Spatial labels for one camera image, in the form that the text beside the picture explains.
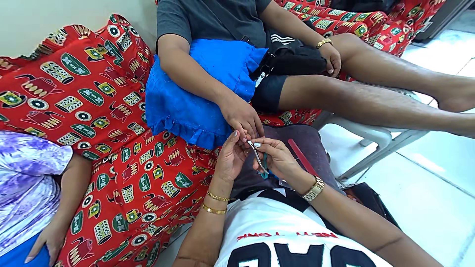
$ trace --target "hand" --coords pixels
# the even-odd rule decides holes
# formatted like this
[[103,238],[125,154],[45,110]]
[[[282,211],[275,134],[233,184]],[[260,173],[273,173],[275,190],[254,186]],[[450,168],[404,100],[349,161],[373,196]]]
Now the hand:
[[69,223],[65,224],[63,219],[53,217],[50,223],[41,231],[36,239],[35,244],[31,248],[25,263],[33,260],[46,243],[49,252],[49,266],[53,266],[58,258],[59,251],[64,245],[64,240],[69,227]]
[[214,177],[219,177],[228,182],[234,182],[234,179],[241,172],[247,153],[238,146],[237,142],[239,141],[239,137],[239,131],[234,130],[224,143],[221,152],[219,152],[218,161],[216,162]]
[[243,142],[247,141],[246,134],[252,139],[264,136],[264,127],[257,112],[239,96],[233,95],[220,103],[219,108],[229,125],[239,131]]
[[[262,153],[267,153],[267,167],[277,177],[288,180],[294,177],[296,173],[303,171],[282,141],[270,138],[258,138],[251,140],[251,142],[254,143],[257,150]],[[256,158],[254,158],[252,167],[254,170],[259,169]]]
[[327,72],[335,78],[342,68],[340,52],[330,43],[322,45],[318,50],[322,57],[327,60]]

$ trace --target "black lettering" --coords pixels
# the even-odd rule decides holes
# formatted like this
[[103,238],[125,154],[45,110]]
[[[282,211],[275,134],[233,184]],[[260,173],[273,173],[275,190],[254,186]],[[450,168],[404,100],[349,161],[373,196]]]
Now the black lettering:
[[334,246],[330,250],[332,267],[347,267],[348,265],[359,267],[376,267],[368,255],[359,250]]
[[323,245],[310,245],[306,254],[292,253],[288,244],[274,243],[280,267],[322,267]]
[[228,267],[239,267],[246,261],[257,260],[257,267],[270,267],[271,254],[266,243],[256,243],[237,248],[229,256]]

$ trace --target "gray t-shirt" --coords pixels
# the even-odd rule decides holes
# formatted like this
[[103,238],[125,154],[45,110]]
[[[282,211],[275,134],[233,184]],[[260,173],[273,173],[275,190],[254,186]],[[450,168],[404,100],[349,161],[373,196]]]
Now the gray t-shirt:
[[[259,15],[271,0],[215,0],[233,17],[238,32],[257,48],[266,46],[266,33]],[[157,38],[176,34],[189,43],[194,39],[235,40],[203,0],[160,0],[157,8]]]

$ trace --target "white wall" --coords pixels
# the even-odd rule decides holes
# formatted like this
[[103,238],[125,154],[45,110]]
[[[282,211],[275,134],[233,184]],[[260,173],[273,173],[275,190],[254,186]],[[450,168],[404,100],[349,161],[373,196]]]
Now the white wall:
[[50,32],[68,24],[96,31],[112,13],[124,16],[155,50],[154,0],[0,0],[0,13],[0,56],[30,55]]

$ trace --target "blue pillow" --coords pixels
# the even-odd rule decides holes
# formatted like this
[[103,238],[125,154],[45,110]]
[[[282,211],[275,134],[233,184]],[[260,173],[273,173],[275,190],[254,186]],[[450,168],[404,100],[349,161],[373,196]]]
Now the blue pillow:
[[[249,73],[257,69],[266,52],[266,48],[242,41],[197,39],[190,47],[191,57],[203,69],[247,102],[256,85]],[[218,105],[176,85],[160,68],[157,56],[147,81],[145,102],[147,124],[154,135],[168,130],[190,144],[214,149],[232,132]]]

